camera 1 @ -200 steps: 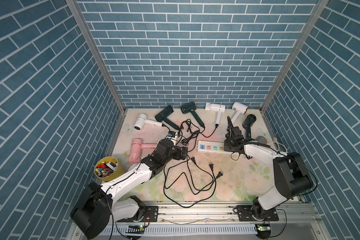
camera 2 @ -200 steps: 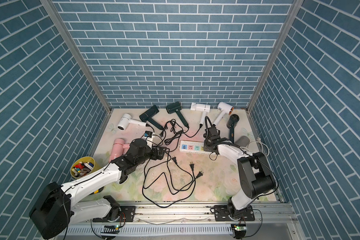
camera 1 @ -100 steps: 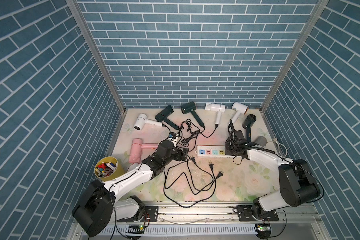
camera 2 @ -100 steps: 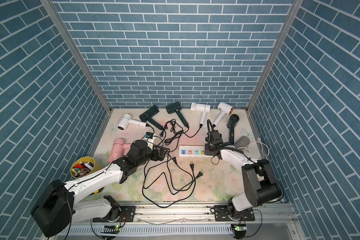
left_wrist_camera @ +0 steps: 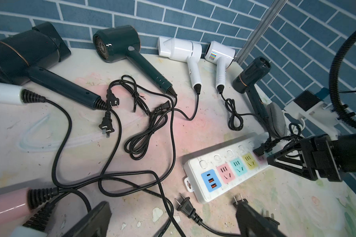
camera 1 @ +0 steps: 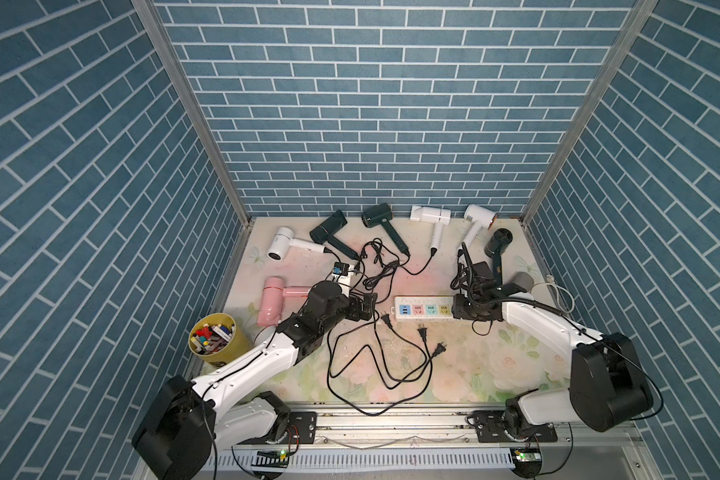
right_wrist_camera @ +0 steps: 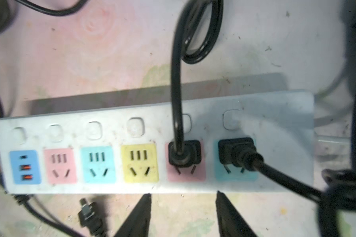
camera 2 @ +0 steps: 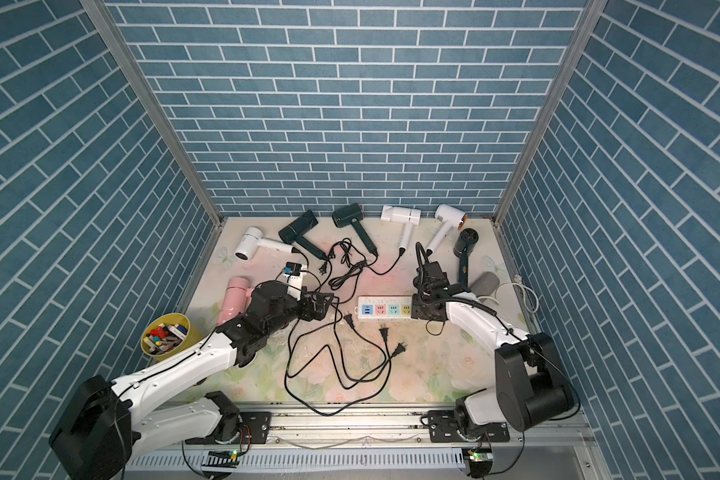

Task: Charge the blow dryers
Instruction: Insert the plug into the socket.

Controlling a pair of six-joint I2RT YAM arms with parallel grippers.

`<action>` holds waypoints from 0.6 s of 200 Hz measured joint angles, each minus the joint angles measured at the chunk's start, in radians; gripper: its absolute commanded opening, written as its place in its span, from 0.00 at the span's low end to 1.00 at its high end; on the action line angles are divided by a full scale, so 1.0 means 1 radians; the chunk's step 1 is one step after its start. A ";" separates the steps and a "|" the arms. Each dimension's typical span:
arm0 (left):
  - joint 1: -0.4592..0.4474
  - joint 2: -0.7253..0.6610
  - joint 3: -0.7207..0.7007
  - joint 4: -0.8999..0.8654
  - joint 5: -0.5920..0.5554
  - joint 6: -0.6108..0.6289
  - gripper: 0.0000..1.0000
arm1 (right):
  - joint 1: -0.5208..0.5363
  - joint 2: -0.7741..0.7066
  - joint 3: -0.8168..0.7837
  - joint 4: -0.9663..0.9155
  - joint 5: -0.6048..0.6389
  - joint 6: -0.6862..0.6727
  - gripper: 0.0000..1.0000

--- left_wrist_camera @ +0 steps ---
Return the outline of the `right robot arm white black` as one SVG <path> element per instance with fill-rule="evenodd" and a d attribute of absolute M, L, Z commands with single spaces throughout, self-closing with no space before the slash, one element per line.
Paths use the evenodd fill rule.
<path fill-rule="evenodd" d="M 356 172 L 356 134 L 332 140 L 328 135 L 304 138 L 269 156 L 270 166 L 310 181 L 326 178 L 341 182 L 345 173 Z M 235 201 L 236 220 L 243 237 L 282 237 L 279 223 L 255 211 L 245 199 Z"/>

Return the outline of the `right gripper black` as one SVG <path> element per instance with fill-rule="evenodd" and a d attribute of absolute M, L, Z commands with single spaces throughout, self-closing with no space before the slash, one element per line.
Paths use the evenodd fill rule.
<path fill-rule="evenodd" d="M 313 136 L 289 142 L 276 154 L 276 158 L 268 157 L 267 161 L 271 166 L 310 181 L 326 178 L 330 182 L 341 182 L 333 148 L 328 135 Z M 303 159 L 303 163 L 294 158 Z"/>

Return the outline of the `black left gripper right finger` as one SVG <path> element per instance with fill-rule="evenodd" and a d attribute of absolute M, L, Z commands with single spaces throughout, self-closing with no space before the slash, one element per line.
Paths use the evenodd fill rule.
<path fill-rule="evenodd" d="M 235 201 L 236 220 L 242 237 L 285 237 L 274 215 L 262 215 L 253 209 L 248 201 Z"/>

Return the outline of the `dark teal round hair dryer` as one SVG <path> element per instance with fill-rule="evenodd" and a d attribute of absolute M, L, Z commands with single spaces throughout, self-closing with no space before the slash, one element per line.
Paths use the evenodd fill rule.
<path fill-rule="evenodd" d="M 269 124 L 269 116 L 255 88 L 255 84 L 261 80 L 270 69 L 271 65 L 266 58 L 262 56 L 257 57 L 231 83 L 233 89 L 237 92 L 247 94 L 255 114 L 260 117 L 266 125 Z"/>

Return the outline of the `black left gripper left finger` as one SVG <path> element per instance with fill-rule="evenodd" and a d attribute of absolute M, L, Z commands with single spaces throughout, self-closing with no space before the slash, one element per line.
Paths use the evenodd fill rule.
<path fill-rule="evenodd" d="M 63 237 L 105 237 L 111 216 L 109 202 L 102 201 Z"/>

